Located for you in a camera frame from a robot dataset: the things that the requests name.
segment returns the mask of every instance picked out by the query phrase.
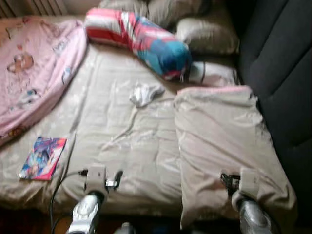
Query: wire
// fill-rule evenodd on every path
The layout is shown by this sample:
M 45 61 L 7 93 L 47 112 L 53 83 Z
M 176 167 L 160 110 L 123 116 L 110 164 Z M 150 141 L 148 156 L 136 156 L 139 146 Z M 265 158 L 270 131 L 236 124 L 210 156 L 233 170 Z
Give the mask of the wire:
M 58 191 L 60 185 L 62 184 L 62 182 L 63 182 L 66 178 L 68 178 L 68 177 L 70 177 L 70 176 L 73 176 L 73 175 L 86 176 L 87 174 L 88 174 L 88 170 L 86 170 L 86 169 L 85 169 L 85 170 L 82 170 L 82 171 L 70 172 L 70 173 L 64 175 L 63 178 L 60 180 L 60 182 L 57 184 L 57 186 L 56 186 L 56 188 L 55 188 L 55 190 L 54 190 L 54 192 L 53 192 L 53 194 L 52 194 L 52 197 L 51 197 L 51 200 L 50 200 L 50 208 L 49 208 L 50 222 L 51 222 L 51 233 L 52 233 L 52 234 L 53 234 L 52 228 L 53 228 L 53 226 L 54 226 L 54 224 L 53 224 L 53 201 L 54 201 L 54 197 L 55 197 L 55 195 L 57 194 L 57 191 Z
M 52 228 L 51 228 L 51 234 L 54 234 L 54 230 L 57 226 L 57 224 L 64 218 L 66 217 L 71 217 L 71 213 L 67 213 L 67 214 L 63 214 L 62 216 L 60 216 L 59 218 L 56 219 L 55 223 L 53 224 Z

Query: pink blanket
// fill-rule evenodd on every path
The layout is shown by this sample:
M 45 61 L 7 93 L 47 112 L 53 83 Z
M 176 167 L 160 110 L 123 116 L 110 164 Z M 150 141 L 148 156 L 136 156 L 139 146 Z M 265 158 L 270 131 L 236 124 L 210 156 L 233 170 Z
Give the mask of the pink blanket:
M 40 17 L 0 21 L 0 146 L 42 119 L 75 74 L 87 46 L 82 23 Z

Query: white cloth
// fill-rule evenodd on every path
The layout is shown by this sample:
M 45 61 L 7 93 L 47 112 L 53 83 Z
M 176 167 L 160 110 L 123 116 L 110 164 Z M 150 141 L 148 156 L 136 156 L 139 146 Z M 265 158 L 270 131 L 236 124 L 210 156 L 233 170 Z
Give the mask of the white cloth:
M 215 61 L 193 62 L 189 82 L 211 87 L 235 85 L 236 70 Z
M 155 95 L 160 95 L 165 91 L 161 84 L 138 84 L 130 94 L 130 101 L 136 107 L 144 107 L 151 103 Z

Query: floor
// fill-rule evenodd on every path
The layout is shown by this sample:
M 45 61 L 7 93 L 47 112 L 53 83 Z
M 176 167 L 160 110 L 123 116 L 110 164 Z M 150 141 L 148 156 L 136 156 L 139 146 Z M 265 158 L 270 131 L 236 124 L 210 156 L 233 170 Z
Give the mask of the floor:
M 124 217 L 101 216 L 97 234 L 113 234 L 123 222 L 130 222 L 137 230 L 137 234 L 190 234 L 190 231 L 179 230 L 178 218 L 154 217 Z M 55 234 L 65 234 L 71 219 L 62 220 Z M 240 234 L 239 222 L 218 220 L 213 222 L 199 222 L 196 224 L 196 234 Z M 10 211 L 0 208 L 0 233 L 3 234 L 49 234 L 49 217 L 35 210 Z M 312 229 L 296 229 L 294 234 L 311 234 Z

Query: black connector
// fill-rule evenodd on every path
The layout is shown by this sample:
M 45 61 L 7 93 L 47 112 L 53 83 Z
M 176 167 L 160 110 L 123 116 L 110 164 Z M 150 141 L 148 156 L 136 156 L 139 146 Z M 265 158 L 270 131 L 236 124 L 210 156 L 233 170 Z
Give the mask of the black connector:
M 87 176 L 88 175 L 88 169 L 83 169 L 82 171 L 78 172 L 81 176 Z

